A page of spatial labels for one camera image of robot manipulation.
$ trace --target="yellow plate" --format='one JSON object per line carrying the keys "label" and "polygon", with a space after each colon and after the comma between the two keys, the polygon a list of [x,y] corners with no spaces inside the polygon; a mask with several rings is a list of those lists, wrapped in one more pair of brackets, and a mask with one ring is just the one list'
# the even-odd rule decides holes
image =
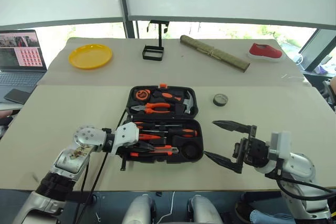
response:
{"label": "yellow plate", "polygon": [[76,68],[93,69],[104,66],[112,58],[112,50],[100,44],[76,48],[69,55],[69,62]]}

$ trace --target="hammer head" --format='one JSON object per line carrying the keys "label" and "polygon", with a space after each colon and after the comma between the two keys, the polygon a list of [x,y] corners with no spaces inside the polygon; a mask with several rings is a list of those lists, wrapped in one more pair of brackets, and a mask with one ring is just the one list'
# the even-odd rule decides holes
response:
{"label": "hammer head", "polygon": [[193,96],[190,94],[189,91],[187,91],[189,95],[189,99],[184,98],[183,104],[185,105],[185,111],[184,113],[190,114],[191,113],[191,108],[194,106],[194,99]]}

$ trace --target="red sneaker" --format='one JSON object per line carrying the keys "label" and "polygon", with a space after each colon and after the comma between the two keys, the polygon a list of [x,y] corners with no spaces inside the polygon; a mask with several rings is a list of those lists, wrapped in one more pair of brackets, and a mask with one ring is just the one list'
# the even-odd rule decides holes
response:
{"label": "red sneaker", "polygon": [[253,43],[247,56],[253,59],[263,59],[270,61],[281,61],[283,53],[269,45]]}

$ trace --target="laptop screen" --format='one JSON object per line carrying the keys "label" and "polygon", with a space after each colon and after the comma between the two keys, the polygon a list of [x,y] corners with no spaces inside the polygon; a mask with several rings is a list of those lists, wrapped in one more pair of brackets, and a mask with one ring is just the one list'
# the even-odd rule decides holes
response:
{"label": "laptop screen", "polygon": [[0,69],[47,69],[34,30],[0,31]]}

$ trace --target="toolbox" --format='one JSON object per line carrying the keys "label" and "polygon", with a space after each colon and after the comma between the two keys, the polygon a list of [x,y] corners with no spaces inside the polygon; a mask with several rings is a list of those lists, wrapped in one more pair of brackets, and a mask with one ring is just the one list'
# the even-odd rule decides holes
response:
{"label": "toolbox", "polygon": [[133,122],[139,128],[139,141],[124,148],[119,155],[126,161],[154,163],[195,162],[203,156],[200,124],[193,89],[160,84],[131,89],[127,101],[128,114],[124,123]]}

